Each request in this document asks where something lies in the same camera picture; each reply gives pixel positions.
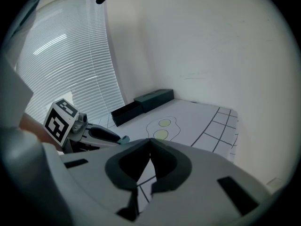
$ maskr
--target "black rectangular slot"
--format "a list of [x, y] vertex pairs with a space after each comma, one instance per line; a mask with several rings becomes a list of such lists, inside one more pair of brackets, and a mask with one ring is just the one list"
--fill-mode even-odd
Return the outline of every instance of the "black rectangular slot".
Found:
[[123, 106], [123, 107], [121, 107], [121, 108], [119, 108], [115, 111], [112, 111], [111, 114], [112, 114], [113, 117], [117, 117], [117, 116], [120, 116], [120, 115], [122, 115], [126, 112], [129, 112], [129, 111], [131, 111], [131, 110], [133, 110], [133, 109], [135, 109], [139, 106], [140, 106], [139, 103], [132, 102], [132, 103], [129, 103], [129, 104], [127, 104], [127, 105], [125, 105], [125, 106]]
[[79, 160], [75, 160], [75, 161], [70, 161], [70, 162], [65, 162], [65, 166], [66, 168], [73, 168], [82, 164], [87, 163], [88, 161], [86, 159], [79, 159]]
[[251, 212], [258, 206], [258, 203], [255, 202], [253, 198], [251, 198], [249, 194], [231, 177], [220, 178], [217, 182], [223, 188], [242, 216]]

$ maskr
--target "window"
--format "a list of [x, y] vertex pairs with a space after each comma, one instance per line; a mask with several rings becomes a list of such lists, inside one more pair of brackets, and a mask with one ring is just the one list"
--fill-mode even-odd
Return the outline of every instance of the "window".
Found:
[[62, 97], [90, 121], [124, 106], [109, 51], [103, 5], [57, 0], [37, 12], [17, 72], [34, 95], [26, 112], [43, 122]]

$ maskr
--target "white wall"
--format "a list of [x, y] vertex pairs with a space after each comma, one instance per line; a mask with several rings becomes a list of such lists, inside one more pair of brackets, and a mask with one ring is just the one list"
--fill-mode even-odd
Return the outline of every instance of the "white wall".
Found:
[[269, 0], [108, 0], [128, 100], [155, 88], [235, 109], [236, 164], [287, 179], [300, 145], [300, 57]]
[[128, 103], [155, 89], [147, 60], [137, 8], [132, 0], [107, 0], [110, 51], [122, 92]]

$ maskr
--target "dark green box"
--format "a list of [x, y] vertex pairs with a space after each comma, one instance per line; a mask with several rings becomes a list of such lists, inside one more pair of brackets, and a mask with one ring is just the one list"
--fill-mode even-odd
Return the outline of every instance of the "dark green box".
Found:
[[120, 126], [123, 123], [135, 118], [143, 113], [142, 106], [137, 102], [129, 103], [115, 111], [111, 112], [112, 119], [116, 126]]
[[147, 113], [173, 99], [173, 89], [158, 89], [143, 96], [134, 98], [134, 101], [140, 103], [142, 105], [143, 112]]

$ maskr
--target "yellow oval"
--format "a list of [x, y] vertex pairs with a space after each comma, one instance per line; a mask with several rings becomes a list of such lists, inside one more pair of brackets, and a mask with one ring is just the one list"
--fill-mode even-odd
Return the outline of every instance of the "yellow oval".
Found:
[[167, 136], [168, 136], [167, 130], [157, 130], [154, 133], [154, 138], [156, 138], [156, 139], [164, 140], [167, 138]]
[[169, 126], [170, 123], [171, 123], [171, 121], [168, 120], [168, 119], [164, 119], [164, 120], [160, 120], [160, 121], [159, 121], [159, 125], [160, 125], [161, 127]]

